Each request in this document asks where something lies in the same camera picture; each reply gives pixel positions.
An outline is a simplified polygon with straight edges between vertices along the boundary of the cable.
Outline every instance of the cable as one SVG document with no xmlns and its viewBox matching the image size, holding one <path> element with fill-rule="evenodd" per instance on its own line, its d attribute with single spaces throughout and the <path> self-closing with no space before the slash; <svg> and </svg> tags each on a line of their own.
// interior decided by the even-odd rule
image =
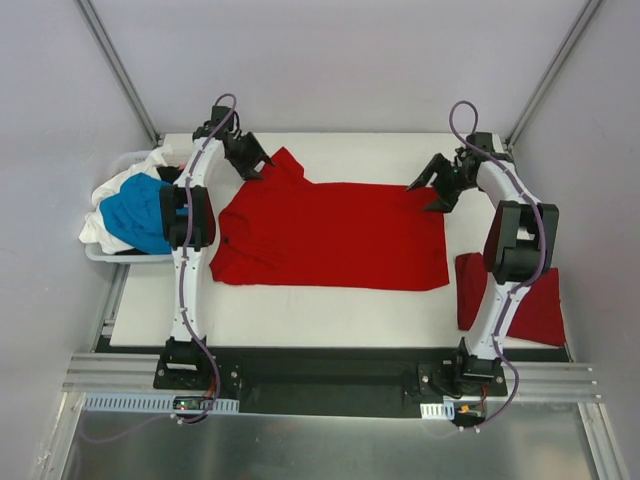
<svg viewBox="0 0 640 480">
<path fill-rule="evenodd" d="M 180 302 L 180 311 L 182 313 L 182 323 L 184 324 L 185 328 L 189 332 L 189 335 L 191 335 L 191 338 L 193 339 L 193 341 L 198 345 L 198 347 L 200 347 L 200 349 L 207 356 L 209 363 L 211 363 L 211 367 L 213 368 L 213 372 L 215 375 L 216 391 L 211 401 L 207 404 L 207 408 L 205 408 L 202 411 L 202 413 L 200 413 L 199 415 L 196 415 L 193 418 L 181 418 L 178 421 L 178 423 L 194 424 L 194 423 L 200 422 L 201 420 L 204 420 L 209 414 L 209 412 L 213 410 L 216 400 L 218 400 L 218 396 L 220 395 L 220 372 L 218 370 L 218 365 L 216 364 L 215 357 L 211 354 L 211 352 L 209 351 L 207 346 L 204 344 L 204 342 L 200 340 L 198 338 L 198 335 L 196 335 L 196 333 L 193 331 L 193 328 L 191 327 L 189 318 L 187 316 L 188 310 L 184 301 L 184 297 L 185 297 L 184 276 L 185 276 L 185 271 L 187 269 L 187 260 L 189 259 L 189 257 L 187 256 L 187 247 L 189 246 L 189 242 L 191 241 L 191 234 L 193 232 L 193 211 L 192 211 L 193 199 L 191 198 L 191 189 L 190 189 L 191 180 L 192 180 L 191 176 L 193 175 L 193 172 L 195 171 L 195 168 L 198 165 L 198 162 L 200 161 L 200 157 L 202 156 L 202 153 L 207 148 L 207 145 L 209 145 L 209 142 L 214 138 L 216 133 L 220 131 L 222 126 L 227 123 L 227 121 L 233 116 L 233 114 L 236 111 L 237 98 L 232 93 L 225 93 L 223 95 L 220 95 L 218 99 L 215 101 L 214 106 L 217 106 L 225 98 L 231 98 L 231 101 L 232 101 L 231 108 L 229 109 L 227 114 L 222 118 L 222 120 L 218 123 L 218 125 L 216 125 L 211 130 L 211 133 L 209 134 L 209 136 L 202 143 L 202 147 L 198 150 L 198 153 L 196 153 L 196 156 L 193 159 L 193 163 L 189 167 L 189 171 L 187 172 L 187 178 L 184 183 L 184 189 L 187 194 L 187 235 L 185 236 L 184 243 L 182 244 L 182 267 L 180 268 L 180 277 L 178 282 L 178 297 Z"/>
<path fill-rule="evenodd" d="M 538 278 L 540 278 L 540 275 L 542 274 L 542 270 L 544 269 L 544 263 L 546 261 L 547 238 L 546 238 L 545 231 L 544 231 L 544 224 L 542 222 L 542 216 L 540 215 L 540 211 L 538 210 L 538 206 L 536 205 L 536 202 L 533 200 L 533 198 L 531 198 L 531 196 L 529 194 L 526 193 L 525 189 L 520 185 L 520 183 L 518 182 L 518 179 L 511 172 L 511 170 L 509 170 L 507 167 L 505 167 L 500 160 L 498 160 L 497 158 L 493 157 L 490 153 L 485 152 L 481 148 L 478 148 L 475 145 L 473 145 L 470 142 L 468 142 L 462 135 L 460 135 L 460 133 L 456 129 L 455 125 L 453 124 L 453 117 L 455 115 L 456 110 L 461 105 L 466 105 L 466 106 L 470 107 L 471 110 L 473 110 L 474 122 L 473 122 L 473 130 L 471 131 L 471 133 L 475 133 L 476 128 L 478 126 L 479 114 L 478 114 L 478 109 L 476 108 L 476 106 L 473 103 L 469 102 L 468 100 L 460 100 L 459 102 L 456 102 L 453 105 L 453 107 L 451 107 L 451 111 L 449 112 L 449 128 L 451 129 L 451 132 L 467 148 L 469 148 L 470 150 L 472 150 L 472 151 L 474 151 L 474 152 L 486 157 L 491 163 L 496 165 L 509 178 L 509 180 L 513 184 L 513 187 L 518 192 L 518 194 L 527 202 L 527 204 L 529 204 L 529 206 L 531 206 L 531 209 L 533 210 L 533 215 L 534 215 L 534 217 L 536 219 L 536 225 L 538 226 L 538 233 L 539 233 L 538 236 L 539 236 L 540 258 L 538 259 L 538 265 L 536 267 L 536 270 L 534 271 L 533 275 L 531 275 L 531 278 L 529 278 L 528 280 L 525 280 L 522 283 L 519 283 L 518 285 L 516 285 L 515 287 L 513 287 L 509 291 L 509 293 L 507 295 L 507 300 L 505 301 L 504 307 L 502 308 L 502 311 L 500 312 L 500 315 L 498 317 L 498 323 L 496 323 L 496 328 L 494 329 L 493 333 L 491 334 L 491 340 L 493 342 L 493 349 L 495 350 L 496 355 L 509 368 L 509 370 L 511 370 L 513 372 L 513 388 L 511 390 L 511 394 L 509 395 L 509 398 L 507 398 L 507 401 L 504 404 L 502 404 L 502 406 L 498 409 L 498 411 L 496 411 L 493 415 L 491 415 L 491 416 L 489 416 L 489 417 L 487 417 L 485 419 L 485 421 L 483 422 L 483 425 L 486 425 L 487 423 L 493 421 L 495 418 L 500 416 L 509 407 L 509 405 L 511 405 L 511 403 L 513 402 L 513 400 L 515 399 L 515 397 L 516 397 L 516 395 L 518 393 L 518 388 L 520 387 L 520 374 L 518 373 L 518 369 L 502 353 L 502 350 L 500 349 L 500 345 L 498 343 L 497 337 L 499 336 L 500 329 L 502 328 L 502 325 L 504 324 L 504 320 L 505 320 L 505 318 L 507 316 L 507 311 L 509 310 L 509 307 L 511 306 L 511 303 L 512 303 L 511 296 L 513 294 L 515 294 L 521 288 L 531 286 L 536 280 L 538 280 Z"/>
</svg>

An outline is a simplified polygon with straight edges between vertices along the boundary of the clothing pile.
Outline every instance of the clothing pile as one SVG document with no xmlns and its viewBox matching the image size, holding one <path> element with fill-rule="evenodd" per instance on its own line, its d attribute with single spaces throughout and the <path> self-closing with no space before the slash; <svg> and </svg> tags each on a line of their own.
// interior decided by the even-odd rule
<svg viewBox="0 0 640 480">
<path fill-rule="evenodd" d="M 96 210 L 85 217 L 78 237 L 81 242 L 97 242 L 109 255 L 171 253 L 162 232 L 159 192 L 163 185 L 175 182 L 182 171 L 167 165 L 164 157 L 168 153 L 167 147 L 156 148 L 146 160 L 130 166 L 93 192 L 91 203 Z"/>
</svg>

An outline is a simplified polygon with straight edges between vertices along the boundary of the folded red cloth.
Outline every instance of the folded red cloth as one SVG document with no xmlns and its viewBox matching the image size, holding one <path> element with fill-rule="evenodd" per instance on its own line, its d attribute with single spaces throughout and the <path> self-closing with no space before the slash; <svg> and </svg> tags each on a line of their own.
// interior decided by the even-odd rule
<svg viewBox="0 0 640 480">
<path fill-rule="evenodd" d="M 458 328 L 473 325 L 487 286 L 487 271 L 482 254 L 467 253 L 456 257 L 458 287 Z M 509 336 L 561 347 L 566 341 L 558 269 L 552 268 L 533 284 L 518 307 L 509 328 Z"/>
<path fill-rule="evenodd" d="M 436 198 L 400 185 L 312 183 L 284 148 L 220 213 L 211 270 L 231 285 L 430 290 L 449 283 Z"/>
</svg>

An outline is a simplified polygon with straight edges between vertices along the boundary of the metal floor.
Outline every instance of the metal floor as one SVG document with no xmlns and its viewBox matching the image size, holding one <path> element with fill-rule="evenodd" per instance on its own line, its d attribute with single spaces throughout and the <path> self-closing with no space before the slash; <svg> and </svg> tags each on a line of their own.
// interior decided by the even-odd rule
<svg viewBox="0 0 640 480">
<path fill-rule="evenodd" d="M 81 424 L 100 438 L 146 418 L 85 411 Z M 589 452 L 576 404 L 516 404 L 480 433 L 446 421 L 212 415 L 195 426 L 161 419 L 105 445 L 76 439 L 63 478 L 597 479 Z"/>
</svg>

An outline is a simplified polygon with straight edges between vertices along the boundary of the red t-shirt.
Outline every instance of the red t-shirt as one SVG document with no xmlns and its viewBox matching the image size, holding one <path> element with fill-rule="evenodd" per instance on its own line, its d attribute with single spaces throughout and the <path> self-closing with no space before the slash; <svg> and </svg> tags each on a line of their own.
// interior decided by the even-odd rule
<svg viewBox="0 0 640 480">
<path fill-rule="evenodd" d="M 284 148 L 219 216 L 213 278 L 231 285 L 424 291 L 449 283 L 432 189 L 312 183 Z"/>
</svg>

